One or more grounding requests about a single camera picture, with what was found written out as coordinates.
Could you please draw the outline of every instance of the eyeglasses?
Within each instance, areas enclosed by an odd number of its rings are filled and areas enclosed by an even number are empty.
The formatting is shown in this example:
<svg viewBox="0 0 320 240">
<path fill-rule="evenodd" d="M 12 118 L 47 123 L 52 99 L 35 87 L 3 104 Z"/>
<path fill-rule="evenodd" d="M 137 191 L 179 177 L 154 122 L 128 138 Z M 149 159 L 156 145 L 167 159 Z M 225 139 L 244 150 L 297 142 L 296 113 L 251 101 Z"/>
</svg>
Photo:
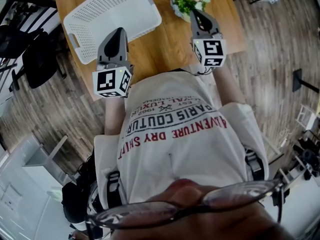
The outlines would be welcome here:
<svg viewBox="0 0 320 240">
<path fill-rule="evenodd" d="M 181 208 L 165 201 L 131 203 L 114 207 L 86 219 L 90 240 L 106 237 L 110 231 L 147 229 L 175 222 L 192 214 L 222 213 L 236 210 L 261 199 L 277 195 L 279 207 L 277 222 L 281 222 L 283 184 L 278 180 L 249 181 L 222 187 L 207 193 L 200 205 Z"/>
</svg>

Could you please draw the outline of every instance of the white marker cube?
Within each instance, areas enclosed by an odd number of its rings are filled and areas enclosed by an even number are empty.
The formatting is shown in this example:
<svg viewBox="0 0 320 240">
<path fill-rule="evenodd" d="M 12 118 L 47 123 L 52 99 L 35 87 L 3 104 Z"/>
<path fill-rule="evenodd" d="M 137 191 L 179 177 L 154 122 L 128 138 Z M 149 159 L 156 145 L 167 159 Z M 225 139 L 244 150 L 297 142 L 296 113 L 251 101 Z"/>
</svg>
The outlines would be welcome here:
<svg viewBox="0 0 320 240">
<path fill-rule="evenodd" d="M 225 39 L 194 39 L 192 48 L 204 67 L 222 67 L 227 58 Z"/>
<path fill-rule="evenodd" d="M 131 77 L 125 66 L 95 71 L 92 73 L 94 93 L 103 98 L 125 97 Z"/>
</svg>

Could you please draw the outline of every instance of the white t-shirt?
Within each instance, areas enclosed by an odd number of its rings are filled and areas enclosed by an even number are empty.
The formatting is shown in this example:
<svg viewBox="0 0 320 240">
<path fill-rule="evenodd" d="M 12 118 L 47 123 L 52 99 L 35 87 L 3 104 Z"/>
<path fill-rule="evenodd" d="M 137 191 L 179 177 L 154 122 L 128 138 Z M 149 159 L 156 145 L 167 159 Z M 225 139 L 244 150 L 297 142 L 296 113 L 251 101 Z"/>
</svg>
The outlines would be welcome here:
<svg viewBox="0 0 320 240">
<path fill-rule="evenodd" d="M 99 196 L 107 203 L 107 175 L 116 168 L 128 203 L 163 192 L 176 179 L 224 187 L 248 180 L 245 147 L 269 176 L 268 161 L 249 105 L 216 110 L 209 90 L 187 72 L 167 72 L 135 84 L 120 135 L 94 139 Z"/>
</svg>

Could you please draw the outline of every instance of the tabletop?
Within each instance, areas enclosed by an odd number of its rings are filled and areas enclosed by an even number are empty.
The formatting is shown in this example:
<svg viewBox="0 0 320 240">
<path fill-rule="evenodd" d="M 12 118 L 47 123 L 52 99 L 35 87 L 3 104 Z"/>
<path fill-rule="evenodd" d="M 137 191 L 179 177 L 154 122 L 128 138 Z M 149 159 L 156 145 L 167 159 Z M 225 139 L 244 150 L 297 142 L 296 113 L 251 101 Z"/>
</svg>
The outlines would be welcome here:
<svg viewBox="0 0 320 240">
<path fill-rule="evenodd" d="M 85 0 L 55 0 L 63 23 L 64 18 Z M 190 38 L 191 24 L 177 17 L 171 8 L 170 0 L 153 0 L 162 23 L 154 31 L 129 43 L 129 60 L 135 65 L 132 84 L 145 78 L 183 68 L 197 62 L 192 51 Z M 233 0 L 211 0 L 205 11 L 216 18 L 220 31 L 227 42 L 227 53 L 233 54 L 246 49 L 243 28 Z M 96 70 L 96 60 L 82 64 L 74 51 L 68 36 L 72 56 L 93 100 L 99 99 L 93 91 L 92 72 Z"/>
</svg>

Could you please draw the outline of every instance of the potted plant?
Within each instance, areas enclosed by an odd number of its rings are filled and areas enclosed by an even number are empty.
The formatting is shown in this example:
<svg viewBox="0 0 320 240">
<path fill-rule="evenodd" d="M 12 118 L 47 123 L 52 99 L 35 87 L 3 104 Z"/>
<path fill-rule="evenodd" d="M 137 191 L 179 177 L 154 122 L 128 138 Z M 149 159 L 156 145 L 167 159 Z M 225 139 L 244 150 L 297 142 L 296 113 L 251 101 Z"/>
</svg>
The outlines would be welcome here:
<svg viewBox="0 0 320 240">
<path fill-rule="evenodd" d="M 190 11 L 193 9 L 204 11 L 207 3 L 210 2 L 211 0 L 170 0 L 175 15 L 189 23 L 191 22 Z"/>
</svg>

